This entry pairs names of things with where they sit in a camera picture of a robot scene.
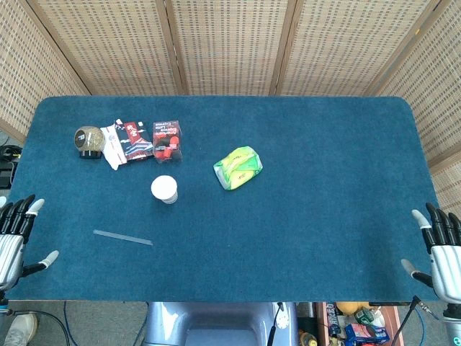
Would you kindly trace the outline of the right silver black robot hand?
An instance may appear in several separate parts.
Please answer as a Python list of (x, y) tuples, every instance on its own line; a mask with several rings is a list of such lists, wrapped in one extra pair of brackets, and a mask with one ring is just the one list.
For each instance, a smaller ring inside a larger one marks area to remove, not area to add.
[(426, 204), (430, 219), (419, 210), (411, 214), (421, 230), (431, 263), (431, 274), (417, 270), (402, 259), (403, 269), (414, 279), (432, 288), (442, 301), (460, 303), (460, 219), (445, 213), (431, 203)]

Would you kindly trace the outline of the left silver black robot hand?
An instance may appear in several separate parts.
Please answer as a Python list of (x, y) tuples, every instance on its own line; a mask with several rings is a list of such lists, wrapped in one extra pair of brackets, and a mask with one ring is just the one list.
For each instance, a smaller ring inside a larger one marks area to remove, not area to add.
[(48, 269), (59, 256), (54, 250), (35, 264), (23, 263), (24, 250), (44, 202), (34, 195), (15, 203), (1, 197), (1, 293), (12, 289), (20, 278)]

